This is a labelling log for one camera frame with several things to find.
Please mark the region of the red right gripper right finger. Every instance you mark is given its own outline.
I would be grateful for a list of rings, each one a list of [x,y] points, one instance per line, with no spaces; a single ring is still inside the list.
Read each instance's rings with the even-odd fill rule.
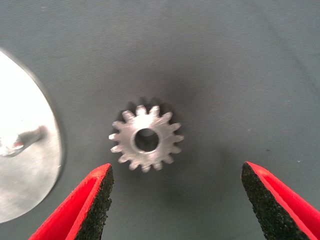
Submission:
[[[267,240],[320,238],[320,212],[270,171],[246,161],[241,181]]]

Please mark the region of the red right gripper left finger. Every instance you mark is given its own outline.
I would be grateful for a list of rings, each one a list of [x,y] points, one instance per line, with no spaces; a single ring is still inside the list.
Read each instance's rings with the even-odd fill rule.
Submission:
[[[92,170],[30,236],[31,240],[100,240],[110,208],[111,164]]]

